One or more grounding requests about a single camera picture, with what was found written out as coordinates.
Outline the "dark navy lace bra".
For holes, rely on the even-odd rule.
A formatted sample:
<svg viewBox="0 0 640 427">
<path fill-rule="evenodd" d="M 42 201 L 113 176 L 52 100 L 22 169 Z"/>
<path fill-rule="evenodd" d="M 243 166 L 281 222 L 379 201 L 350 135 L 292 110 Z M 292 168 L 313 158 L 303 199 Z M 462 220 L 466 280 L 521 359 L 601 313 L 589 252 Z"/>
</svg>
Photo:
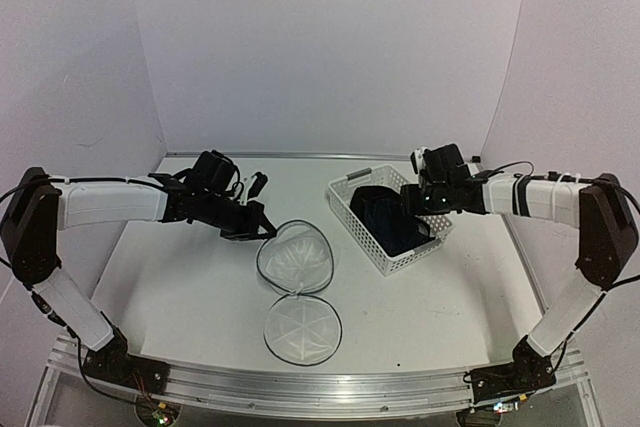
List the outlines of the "dark navy lace bra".
<svg viewBox="0 0 640 427">
<path fill-rule="evenodd" d="M 430 226 L 406 214 L 401 196 L 389 187 L 360 186 L 350 209 L 389 257 L 395 257 L 434 240 Z"/>
</svg>

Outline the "white mesh laundry bag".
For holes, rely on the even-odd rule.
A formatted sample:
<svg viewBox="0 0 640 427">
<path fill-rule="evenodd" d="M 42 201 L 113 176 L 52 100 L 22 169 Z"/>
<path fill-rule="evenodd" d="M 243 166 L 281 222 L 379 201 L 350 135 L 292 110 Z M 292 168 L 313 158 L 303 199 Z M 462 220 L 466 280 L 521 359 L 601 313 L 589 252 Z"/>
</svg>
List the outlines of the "white mesh laundry bag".
<svg viewBox="0 0 640 427">
<path fill-rule="evenodd" d="M 333 357 L 343 327 L 337 310 L 321 297 L 335 274 L 333 250 L 324 233 L 304 220 L 282 224 L 258 250 L 256 268 L 280 294 L 263 329 L 269 352 L 298 367 L 314 367 Z"/>
</svg>

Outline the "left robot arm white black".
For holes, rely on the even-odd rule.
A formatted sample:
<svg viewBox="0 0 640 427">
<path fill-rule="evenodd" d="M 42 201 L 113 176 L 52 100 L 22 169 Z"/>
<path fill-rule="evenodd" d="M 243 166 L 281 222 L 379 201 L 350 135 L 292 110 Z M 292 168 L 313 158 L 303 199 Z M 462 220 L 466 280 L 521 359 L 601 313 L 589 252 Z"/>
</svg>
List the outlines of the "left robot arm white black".
<svg viewBox="0 0 640 427">
<path fill-rule="evenodd" d="M 60 233 L 129 222 L 201 223 L 226 240 L 269 240 L 276 229 L 256 199 L 267 181 L 258 172 L 246 185 L 238 166 L 216 150 L 175 174 L 63 177 L 31 167 L 1 197 L 8 204 L 1 220 L 4 263 L 41 313 L 97 352 L 96 368 L 123 384 L 135 370 L 122 352 L 127 342 L 63 267 Z"/>
</svg>

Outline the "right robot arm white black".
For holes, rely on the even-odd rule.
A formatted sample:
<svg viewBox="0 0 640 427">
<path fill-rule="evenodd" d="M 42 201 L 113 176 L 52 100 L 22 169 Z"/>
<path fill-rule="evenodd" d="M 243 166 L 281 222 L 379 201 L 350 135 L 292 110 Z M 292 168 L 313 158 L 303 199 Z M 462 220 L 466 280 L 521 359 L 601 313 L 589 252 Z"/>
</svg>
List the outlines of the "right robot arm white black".
<svg viewBox="0 0 640 427">
<path fill-rule="evenodd" d="M 455 144 L 418 148 L 410 160 L 416 180 L 403 185 L 400 195 L 411 216 L 510 215 L 575 231 L 573 274 L 503 370 L 510 388 L 526 389 L 606 294 L 626 284 L 622 271 L 639 246 L 638 201 L 608 173 L 516 173 L 513 163 L 475 171 Z"/>
</svg>

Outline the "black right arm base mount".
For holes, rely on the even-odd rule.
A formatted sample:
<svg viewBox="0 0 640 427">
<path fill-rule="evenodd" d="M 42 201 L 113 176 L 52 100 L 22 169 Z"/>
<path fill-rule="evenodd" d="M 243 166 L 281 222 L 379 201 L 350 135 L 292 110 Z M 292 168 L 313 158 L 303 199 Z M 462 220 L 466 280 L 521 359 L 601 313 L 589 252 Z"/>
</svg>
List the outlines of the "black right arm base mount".
<svg viewBox="0 0 640 427">
<path fill-rule="evenodd" d="M 524 336 L 512 351 L 512 360 L 503 364 L 471 369 L 463 382 L 472 389 L 473 404 L 530 394 L 556 383 L 550 355 L 540 355 Z"/>
</svg>

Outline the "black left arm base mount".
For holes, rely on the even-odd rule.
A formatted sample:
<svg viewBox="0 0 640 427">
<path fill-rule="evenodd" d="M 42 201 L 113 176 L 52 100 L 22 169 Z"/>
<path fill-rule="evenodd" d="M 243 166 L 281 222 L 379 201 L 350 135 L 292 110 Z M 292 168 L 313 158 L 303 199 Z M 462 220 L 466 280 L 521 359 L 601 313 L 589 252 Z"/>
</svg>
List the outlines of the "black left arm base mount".
<svg viewBox="0 0 640 427">
<path fill-rule="evenodd" d="M 128 341 L 110 321 L 113 337 L 100 349 L 86 349 L 81 372 L 109 384 L 138 389 L 151 395 L 164 393 L 170 366 L 168 363 L 129 352 Z"/>
</svg>

